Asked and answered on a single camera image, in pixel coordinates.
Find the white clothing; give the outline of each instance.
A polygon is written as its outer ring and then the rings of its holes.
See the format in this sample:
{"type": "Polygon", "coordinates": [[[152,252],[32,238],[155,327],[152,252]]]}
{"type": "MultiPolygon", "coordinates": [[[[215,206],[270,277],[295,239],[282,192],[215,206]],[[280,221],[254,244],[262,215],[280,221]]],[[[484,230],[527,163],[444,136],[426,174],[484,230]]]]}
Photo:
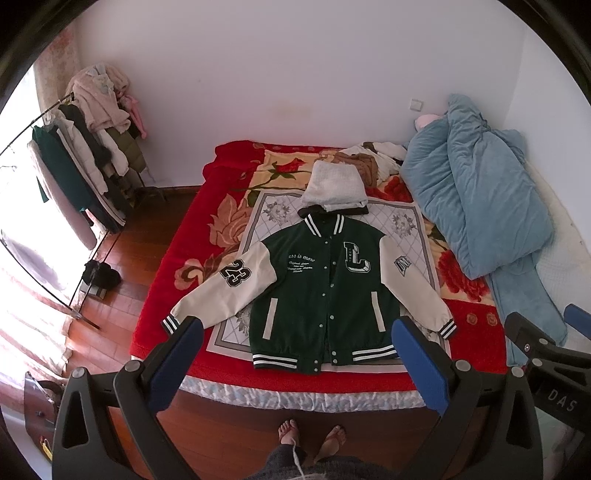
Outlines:
{"type": "Polygon", "coordinates": [[[316,161],[306,191],[301,197],[302,207],[320,205],[327,212],[346,208],[365,207],[368,196],[363,180],[354,165],[316,161]]]}

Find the varsity jacket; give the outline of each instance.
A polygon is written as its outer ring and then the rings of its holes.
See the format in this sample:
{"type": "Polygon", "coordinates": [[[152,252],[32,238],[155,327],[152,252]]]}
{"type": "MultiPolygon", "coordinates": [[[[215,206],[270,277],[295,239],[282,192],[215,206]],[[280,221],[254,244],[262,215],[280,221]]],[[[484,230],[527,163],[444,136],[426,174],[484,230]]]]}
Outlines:
{"type": "Polygon", "coordinates": [[[255,368],[316,374],[325,362],[395,358],[390,330],[399,302],[444,338],[456,329],[446,304],[397,243],[343,215],[308,215],[253,244],[184,296],[162,326],[172,334],[196,317],[211,327],[253,300],[255,368]]]}

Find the electrical outlet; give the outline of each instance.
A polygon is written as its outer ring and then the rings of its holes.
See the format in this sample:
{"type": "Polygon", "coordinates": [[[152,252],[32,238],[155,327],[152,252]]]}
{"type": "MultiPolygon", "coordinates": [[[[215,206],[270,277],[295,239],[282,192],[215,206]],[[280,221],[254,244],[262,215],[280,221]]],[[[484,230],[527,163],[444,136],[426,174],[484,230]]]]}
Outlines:
{"type": "Polygon", "coordinates": [[[417,99],[411,99],[410,100],[410,109],[415,111],[415,112],[420,112],[421,110],[423,110],[423,102],[421,100],[417,100],[417,99]]]}

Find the blue gripper pad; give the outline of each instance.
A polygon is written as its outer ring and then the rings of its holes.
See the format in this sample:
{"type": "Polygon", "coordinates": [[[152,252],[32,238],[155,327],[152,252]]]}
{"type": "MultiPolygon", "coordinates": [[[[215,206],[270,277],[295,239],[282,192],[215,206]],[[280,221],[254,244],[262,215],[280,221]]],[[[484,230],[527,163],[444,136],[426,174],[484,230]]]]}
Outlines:
{"type": "Polygon", "coordinates": [[[591,340],[591,313],[571,303],[564,309],[564,321],[591,340]]]}
{"type": "Polygon", "coordinates": [[[196,320],[177,340],[151,378],[147,400],[152,413],[166,410],[170,406],[202,343],[203,325],[196,320]]]}
{"type": "Polygon", "coordinates": [[[443,358],[432,357],[433,347],[441,347],[435,343],[431,347],[429,343],[432,342],[424,337],[409,318],[405,321],[398,319],[392,324],[392,344],[396,347],[425,405],[442,416],[450,401],[451,369],[449,365],[441,364],[442,360],[445,363],[443,358]]]}

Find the pocket trim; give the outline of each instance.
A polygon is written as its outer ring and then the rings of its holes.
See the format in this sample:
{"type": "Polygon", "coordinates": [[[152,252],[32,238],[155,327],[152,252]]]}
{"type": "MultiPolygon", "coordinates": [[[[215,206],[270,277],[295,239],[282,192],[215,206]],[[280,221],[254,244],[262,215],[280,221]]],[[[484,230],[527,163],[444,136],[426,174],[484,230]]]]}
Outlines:
{"type": "Polygon", "coordinates": [[[263,340],[271,339],[271,331],[273,330],[273,322],[275,321],[275,311],[277,310],[277,299],[271,299],[269,304],[269,312],[267,313],[267,321],[265,322],[265,330],[262,333],[263,340]]]}
{"type": "Polygon", "coordinates": [[[382,317],[382,312],[379,309],[378,292],[376,291],[373,291],[371,293],[371,305],[374,308],[375,321],[378,324],[378,331],[385,332],[386,327],[384,325],[384,318],[382,317]]]}

